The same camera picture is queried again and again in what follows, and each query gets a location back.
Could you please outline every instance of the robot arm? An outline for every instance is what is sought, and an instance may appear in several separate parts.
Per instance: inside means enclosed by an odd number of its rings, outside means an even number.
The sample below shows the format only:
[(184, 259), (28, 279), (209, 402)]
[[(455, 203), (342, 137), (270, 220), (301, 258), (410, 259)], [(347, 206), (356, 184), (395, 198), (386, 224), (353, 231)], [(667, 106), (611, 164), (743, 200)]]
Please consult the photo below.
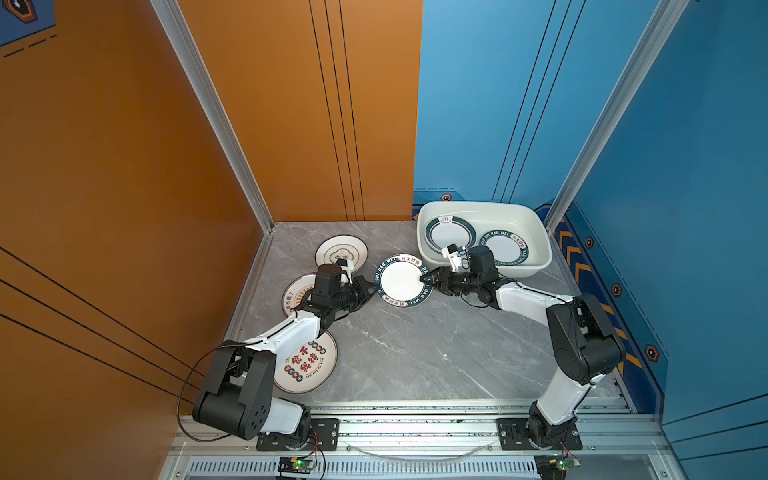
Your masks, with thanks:
[[(349, 279), (352, 267), (321, 265), (315, 286), (293, 315), (259, 336), (244, 342), (226, 341), (214, 354), (192, 417), (223, 432), (251, 440), (263, 432), (279, 433), (297, 448), (310, 434), (310, 411), (284, 399), (272, 398), (275, 365), (304, 343), (322, 335), (333, 322), (359, 310), (377, 286), (362, 276)], [(232, 378), (245, 376), (242, 386)]]
[(436, 268), (421, 281), (450, 296), (476, 293), (492, 308), (549, 328), (558, 367), (544, 395), (531, 405), (528, 434), (535, 447), (558, 445), (574, 428), (575, 409), (589, 390), (624, 359), (624, 346), (596, 297), (558, 295), (503, 277), (487, 247), (469, 249), (469, 271), (458, 272), (457, 259), (464, 254), (455, 245), (447, 247), (443, 255), (451, 266)]

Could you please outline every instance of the vent grille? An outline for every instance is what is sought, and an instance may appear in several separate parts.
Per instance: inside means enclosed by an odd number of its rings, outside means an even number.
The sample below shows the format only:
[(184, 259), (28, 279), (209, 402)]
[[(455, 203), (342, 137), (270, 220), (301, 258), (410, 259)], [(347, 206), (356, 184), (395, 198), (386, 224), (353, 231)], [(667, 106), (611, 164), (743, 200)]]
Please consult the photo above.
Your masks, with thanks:
[[(273, 478), (279, 457), (215, 457), (195, 456), (187, 474), (191, 478), (247, 477)], [(384, 478), (540, 478), (532, 456), (483, 456), (457, 463), (397, 462), (378, 460), (364, 455), (329, 459), (325, 477), (328, 480)]]

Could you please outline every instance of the ceramic plate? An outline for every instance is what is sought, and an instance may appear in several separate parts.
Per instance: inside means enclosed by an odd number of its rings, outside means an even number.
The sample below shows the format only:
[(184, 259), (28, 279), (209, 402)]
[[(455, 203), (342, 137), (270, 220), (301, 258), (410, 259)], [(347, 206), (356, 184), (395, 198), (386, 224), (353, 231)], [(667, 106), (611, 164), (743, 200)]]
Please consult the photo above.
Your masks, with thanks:
[(324, 241), (315, 252), (317, 266), (324, 263), (336, 263), (339, 258), (355, 263), (353, 273), (360, 270), (368, 260), (368, 247), (357, 237), (339, 235)]
[(429, 248), (437, 253), (452, 243), (457, 247), (469, 248), (477, 240), (475, 229), (467, 220), (451, 215), (431, 219), (425, 234)]
[(519, 265), (528, 258), (528, 244), (520, 236), (507, 230), (491, 230), (480, 239), (493, 252), (496, 265)]
[[(341, 284), (343, 285), (345, 283), (346, 276), (342, 275)], [(308, 273), (307, 275), (302, 275), (295, 279), (293, 283), (286, 288), (286, 291), (283, 292), (283, 313), (285, 313), (286, 316), (290, 316), (290, 314), (293, 313), (293, 309), (299, 306), (304, 295), (306, 295), (306, 293), (310, 291), (310, 288), (313, 288), (314, 286), (315, 273)]]
[(421, 259), (400, 253), (381, 262), (373, 281), (381, 286), (379, 296), (382, 300), (389, 305), (407, 308), (427, 300), (432, 292), (431, 286), (419, 280), (421, 275), (428, 272), (429, 268)]
[(325, 332), (275, 368), (275, 385), (289, 393), (307, 393), (316, 389), (333, 373), (337, 353), (336, 342)]

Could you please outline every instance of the orange wall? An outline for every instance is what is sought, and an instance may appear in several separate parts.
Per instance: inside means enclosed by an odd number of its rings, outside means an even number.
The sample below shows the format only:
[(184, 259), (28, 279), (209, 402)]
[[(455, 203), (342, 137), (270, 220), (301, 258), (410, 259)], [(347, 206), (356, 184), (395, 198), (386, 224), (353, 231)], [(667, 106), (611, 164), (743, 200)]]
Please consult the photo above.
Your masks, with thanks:
[(410, 218), (421, 1), (180, 5), (275, 221)]
[(55, 14), (0, 48), (0, 464), (153, 478), (184, 363), (221, 340), (261, 232), (150, 3)]

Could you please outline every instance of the blue wall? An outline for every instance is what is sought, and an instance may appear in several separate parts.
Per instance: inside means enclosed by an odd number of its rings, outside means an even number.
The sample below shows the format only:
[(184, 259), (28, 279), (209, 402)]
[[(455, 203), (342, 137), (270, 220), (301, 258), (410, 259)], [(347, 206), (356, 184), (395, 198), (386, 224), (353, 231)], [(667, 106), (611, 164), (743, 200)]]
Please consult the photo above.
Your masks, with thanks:
[(656, 4), (425, 0), (414, 188), (553, 198)]
[(767, 25), (766, 2), (692, 1), (576, 199), (667, 356), (696, 479), (768, 457)]

